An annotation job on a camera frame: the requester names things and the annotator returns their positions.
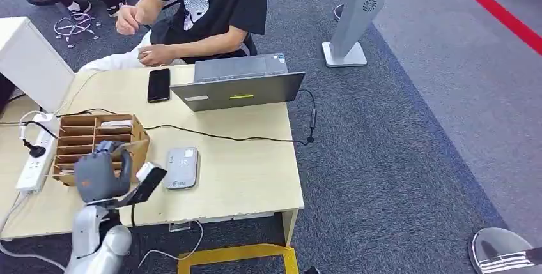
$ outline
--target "red line on floor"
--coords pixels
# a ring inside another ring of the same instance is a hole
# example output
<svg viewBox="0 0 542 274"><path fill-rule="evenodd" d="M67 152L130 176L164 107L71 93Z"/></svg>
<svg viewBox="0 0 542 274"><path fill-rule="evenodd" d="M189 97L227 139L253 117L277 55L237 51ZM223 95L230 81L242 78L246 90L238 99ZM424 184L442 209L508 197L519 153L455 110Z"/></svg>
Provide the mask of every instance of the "red line on floor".
<svg viewBox="0 0 542 274"><path fill-rule="evenodd" d="M538 54L542 55L542 37L518 20L512 13L506 10L495 0L476 0L482 7L486 8L494 17L503 23L510 31L522 39L528 46L532 47Z"/></svg>

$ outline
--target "round vent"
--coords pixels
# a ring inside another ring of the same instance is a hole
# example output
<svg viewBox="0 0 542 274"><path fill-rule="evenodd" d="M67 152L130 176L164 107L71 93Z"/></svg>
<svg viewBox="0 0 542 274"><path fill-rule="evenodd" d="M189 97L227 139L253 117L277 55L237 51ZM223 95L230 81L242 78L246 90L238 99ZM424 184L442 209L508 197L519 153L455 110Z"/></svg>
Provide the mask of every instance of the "round vent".
<svg viewBox="0 0 542 274"><path fill-rule="evenodd" d="M378 3L376 2L376 0L366 0L365 3L363 3L363 11L371 12L376 9L377 5Z"/></svg>

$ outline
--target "wooden organizer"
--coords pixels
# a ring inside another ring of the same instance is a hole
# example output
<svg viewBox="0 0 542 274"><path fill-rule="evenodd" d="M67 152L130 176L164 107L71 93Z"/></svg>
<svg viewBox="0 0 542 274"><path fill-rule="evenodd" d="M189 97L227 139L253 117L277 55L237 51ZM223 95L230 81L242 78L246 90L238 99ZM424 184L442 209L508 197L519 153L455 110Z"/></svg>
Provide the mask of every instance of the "wooden organizer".
<svg viewBox="0 0 542 274"><path fill-rule="evenodd" d="M102 127L103 122L125 120L132 120L132 127ZM136 116L131 114L62 117L53 162L53 178L67 186L75 186L75 163L80 157L92 153L101 141L144 141L128 148L132 155L132 182L137 183L136 173L145 163L150 138ZM113 157L113 167L118 175L121 169L120 156Z"/></svg>

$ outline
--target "power strip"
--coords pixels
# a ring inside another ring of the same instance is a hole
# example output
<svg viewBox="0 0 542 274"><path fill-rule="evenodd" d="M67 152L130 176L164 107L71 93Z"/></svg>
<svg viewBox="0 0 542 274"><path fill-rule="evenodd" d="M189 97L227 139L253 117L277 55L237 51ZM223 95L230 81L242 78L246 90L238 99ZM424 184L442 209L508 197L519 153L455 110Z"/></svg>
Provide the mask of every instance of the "power strip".
<svg viewBox="0 0 542 274"><path fill-rule="evenodd" d="M52 132L58 131L58 120L56 118L49 120L48 123L44 122L42 124ZM45 154L38 158L34 158L30 155L28 156L26 164L19 176L19 180L15 185L15 189L20 192L38 193L41 191L54 158L56 139L45 130L40 130L34 145L45 147Z"/></svg>

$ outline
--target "person's hand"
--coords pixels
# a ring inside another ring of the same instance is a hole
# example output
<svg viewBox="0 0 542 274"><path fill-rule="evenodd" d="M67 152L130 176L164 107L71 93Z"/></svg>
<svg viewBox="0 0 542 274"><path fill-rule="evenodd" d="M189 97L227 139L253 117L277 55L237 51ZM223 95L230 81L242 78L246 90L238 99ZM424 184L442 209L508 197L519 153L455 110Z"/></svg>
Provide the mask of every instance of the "person's hand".
<svg viewBox="0 0 542 274"><path fill-rule="evenodd" d="M117 15L116 28L119 34L131 36L139 29L139 23L136 20L137 8L134 6L122 6Z"/></svg>
<svg viewBox="0 0 542 274"><path fill-rule="evenodd" d="M149 45L139 48L137 58L146 66L169 65L175 59L175 51L170 45Z"/></svg>

